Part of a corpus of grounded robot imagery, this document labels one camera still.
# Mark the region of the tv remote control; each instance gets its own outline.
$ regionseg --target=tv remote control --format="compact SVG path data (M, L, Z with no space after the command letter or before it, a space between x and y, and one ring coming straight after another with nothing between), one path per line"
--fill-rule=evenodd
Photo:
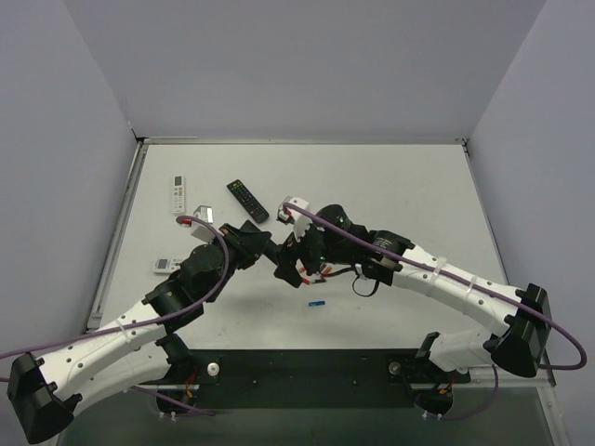
M258 202L254 195L250 193L250 190L244 185L242 181L236 179L227 185L227 189L230 190L231 194L235 199L240 202L242 207L257 223L262 223L269 218L269 213L262 207L262 204Z

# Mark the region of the silver screw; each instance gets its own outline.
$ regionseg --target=silver screw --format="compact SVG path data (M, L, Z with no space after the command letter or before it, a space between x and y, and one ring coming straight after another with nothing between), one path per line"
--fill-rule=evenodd
M206 372L209 376L217 376L219 374L219 364L211 362L206 366Z
M399 362L391 362L389 364L390 374L399 374L401 372L401 364Z

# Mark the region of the cable clip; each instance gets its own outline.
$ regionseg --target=cable clip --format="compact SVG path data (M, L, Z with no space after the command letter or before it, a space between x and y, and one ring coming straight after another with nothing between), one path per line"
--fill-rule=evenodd
M130 336L128 336L128 333L126 332L126 328L124 328L124 325L122 325L122 323L120 322L119 319L115 320L115 324L120 327L120 331L122 332L122 334L124 335L124 338L126 339L126 343L130 344L130 342L132 341L132 339L130 339Z
M469 288L467 288L467 292L465 293L465 297L463 297L463 314L467 316L467 307L469 306L469 296L473 291L473 287L477 283L477 276L472 276L471 280L469 281Z
M438 260L436 260L436 268L434 268L434 271L431 273L430 281L428 282L428 291L426 292L427 296L430 295L430 291L434 287L434 283L436 283L438 276L440 276L440 271L443 270L447 263L446 257L438 257Z
M360 280L362 280L362 281L368 280L368 278L364 276L364 270L362 269L361 263L355 264L355 273L357 274L357 277L360 278Z

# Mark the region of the black metal plate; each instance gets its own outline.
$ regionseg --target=black metal plate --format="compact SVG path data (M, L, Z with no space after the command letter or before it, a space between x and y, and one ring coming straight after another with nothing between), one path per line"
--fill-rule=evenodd
M199 369L196 404L210 409L409 407L413 402L403 378L409 384L449 382L449 375L432 363L415 362L416 349L191 352ZM214 361L220 371L211 377L206 366ZM391 362L401 364L399 374L389 372ZM458 374L456 381L466 383L469 375Z

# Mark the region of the tabletop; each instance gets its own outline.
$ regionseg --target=tabletop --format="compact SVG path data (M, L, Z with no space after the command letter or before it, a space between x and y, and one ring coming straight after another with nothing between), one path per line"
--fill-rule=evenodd
M239 178L271 214L259 225L281 243L291 227L275 221L288 195L316 212L339 203L351 221L396 232L436 256L503 282L496 249L457 145L151 145L103 305L102 324L142 299L166 276L160 256L187 256L201 242L171 214L173 176L186 177L187 211L210 205L215 226L239 228L248 214L226 185ZM418 348L427 333L476 322L424 295L381 286L359 297L346 274L294 289L266 258L237 271L205 315L178 331L189 348ZM362 292L371 283L361 283ZM323 300L325 305L309 307Z

